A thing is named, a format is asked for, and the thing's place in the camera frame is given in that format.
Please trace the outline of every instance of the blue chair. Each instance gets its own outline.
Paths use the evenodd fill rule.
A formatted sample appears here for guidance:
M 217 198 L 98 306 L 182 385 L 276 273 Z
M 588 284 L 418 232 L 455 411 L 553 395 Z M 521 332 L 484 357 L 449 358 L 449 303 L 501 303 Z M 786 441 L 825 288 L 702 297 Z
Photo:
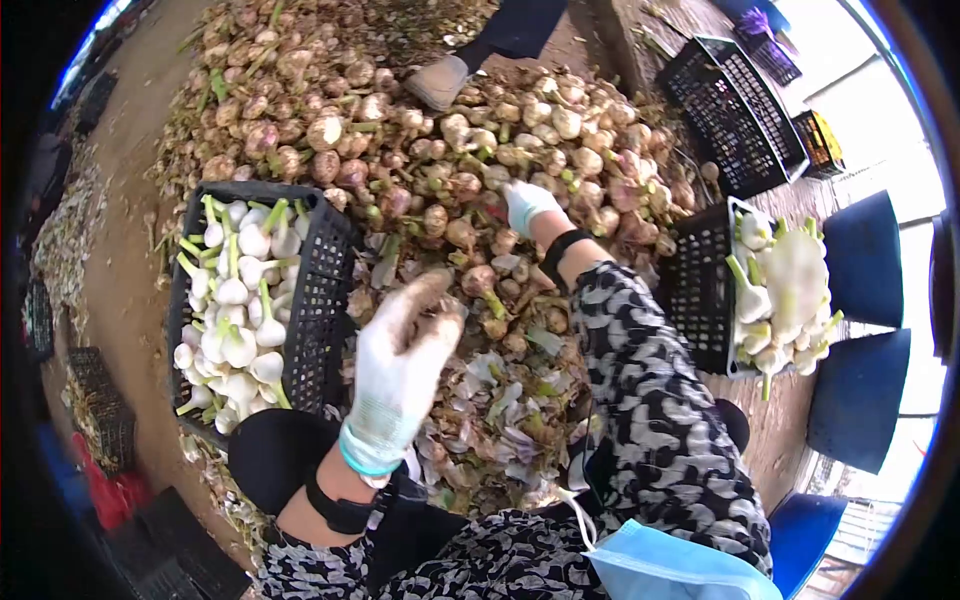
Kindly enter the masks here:
M 846 509 L 846 498 L 794 493 L 770 515 L 774 585 L 783 600 L 789 600 L 813 574 Z
M 909 362 L 909 329 L 831 346 L 813 388 L 807 444 L 877 474 L 894 437 Z
M 824 222 L 833 310 L 859 323 L 903 325 L 900 226 L 887 192 L 851 204 Z

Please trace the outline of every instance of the hand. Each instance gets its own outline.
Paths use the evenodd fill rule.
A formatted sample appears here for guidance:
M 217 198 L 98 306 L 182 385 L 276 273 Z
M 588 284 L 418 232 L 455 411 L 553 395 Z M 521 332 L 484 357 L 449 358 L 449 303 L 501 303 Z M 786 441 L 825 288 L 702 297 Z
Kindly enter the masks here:
M 420 313 L 436 304 L 452 281 L 444 269 L 418 277 L 388 296 L 357 336 L 355 393 L 340 430 L 340 450 L 361 475 L 393 472 L 430 412 L 464 320 L 443 313 L 424 323 Z M 415 323 L 419 336 L 408 340 Z
M 526 238 L 533 238 L 530 222 L 539 214 L 556 211 L 566 218 L 553 194 L 538 185 L 514 180 L 503 186 L 510 213 L 510 228 Z

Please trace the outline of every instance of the dirt floor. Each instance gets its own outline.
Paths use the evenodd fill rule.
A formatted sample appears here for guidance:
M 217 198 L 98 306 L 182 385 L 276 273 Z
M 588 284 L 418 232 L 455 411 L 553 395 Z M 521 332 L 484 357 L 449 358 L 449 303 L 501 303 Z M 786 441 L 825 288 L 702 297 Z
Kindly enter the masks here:
M 200 474 L 181 458 L 178 426 L 169 404 L 164 338 L 168 293 L 155 289 L 158 258 L 147 253 L 142 224 L 142 215 L 151 210 L 163 223 L 174 204 L 162 203 L 154 185 L 141 174 L 154 161 L 167 105 L 189 70 L 190 57 L 176 54 L 176 48 L 207 4 L 206 0 L 158 2 L 108 65 L 117 70 L 119 83 L 88 143 L 97 146 L 104 180 L 113 180 L 106 221 L 86 261 L 86 341 L 100 347 L 119 391 L 136 413 L 139 463 L 151 488 L 159 492 L 176 487 L 220 545 L 235 560 L 249 565 L 236 532 L 214 512 Z M 571 0 L 540 62 L 566 64 L 580 75 L 599 68 L 609 77 L 613 66 L 595 33 L 593 10 L 585 1 Z M 508 64 L 516 63 L 493 57 L 483 68 L 493 72 Z M 828 189 L 806 180 L 787 192 L 764 195 L 757 203 L 777 214 L 816 212 L 821 218 L 832 206 Z M 64 350 L 59 336 L 58 358 L 48 363 L 44 374 L 61 433 L 69 430 L 60 403 Z M 812 381 L 795 375 L 778 378 L 769 404 L 759 400 L 759 389 L 752 383 L 714 377 L 707 381 L 715 394 L 737 403 L 750 418 L 753 439 L 745 458 L 767 510 L 772 510 L 792 487 L 800 466 Z
M 100 125 L 87 144 L 96 146 L 102 178 L 113 177 L 107 217 L 85 263 L 89 310 L 86 343 L 100 347 L 119 392 L 136 413 L 136 449 L 151 489 L 174 486 L 187 506 L 229 554 L 249 565 L 229 524 L 218 516 L 200 474 L 180 453 L 177 421 L 170 410 L 164 315 L 168 293 L 158 291 L 158 257 L 147 253 L 143 214 L 157 210 L 158 223 L 173 203 L 162 203 L 141 176 L 156 158 L 155 143 L 174 92 L 189 71 L 188 54 L 176 53 L 208 2 L 162 0 L 137 27 L 107 69 L 119 81 Z M 58 332 L 57 358 L 45 366 L 44 383 L 58 430 L 69 427 L 60 403 L 65 340 Z

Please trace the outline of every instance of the face mask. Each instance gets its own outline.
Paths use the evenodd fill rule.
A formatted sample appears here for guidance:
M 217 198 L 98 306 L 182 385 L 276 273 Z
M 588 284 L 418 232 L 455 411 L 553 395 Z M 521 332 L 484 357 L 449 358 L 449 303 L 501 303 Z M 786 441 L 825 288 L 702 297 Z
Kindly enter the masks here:
M 597 547 L 596 529 L 574 494 L 564 490 L 562 498 L 577 514 L 589 550 L 583 554 L 612 600 L 783 600 L 774 583 L 742 559 L 633 519 Z

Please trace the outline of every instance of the black watch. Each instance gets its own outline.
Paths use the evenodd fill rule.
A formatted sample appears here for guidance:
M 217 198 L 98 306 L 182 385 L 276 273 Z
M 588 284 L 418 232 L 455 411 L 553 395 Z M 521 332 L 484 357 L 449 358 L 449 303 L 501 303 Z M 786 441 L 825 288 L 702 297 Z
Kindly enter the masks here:
M 557 236 L 557 239 L 550 244 L 550 248 L 546 251 L 546 257 L 543 259 L 543 262 L 540 264 L 540 270 L 543 271 L 543 274 L 550 277 L 550 279 L 557 284 L 557 289 L 560 290 L 560 293 L 564 296 L 570 295 L 570 290 L 566 288 L 566 281 L 560 276 L 557 272 L 557 265 L 560 264 L 560 259 L 564 257 L 566 249 L 576 244 L 580 240 L 591 240 L 593 236 L 584 231 L 583 229 L 571 229 Z
M 332 531 L 348 536 L 362 534 L 367 529 L 374 504 L 360 504 L 342 498 L 331 500 L 317 485 L 317 467 L 307 469 L 303 482 L 310 505 L 326 519 L 326 526 Z

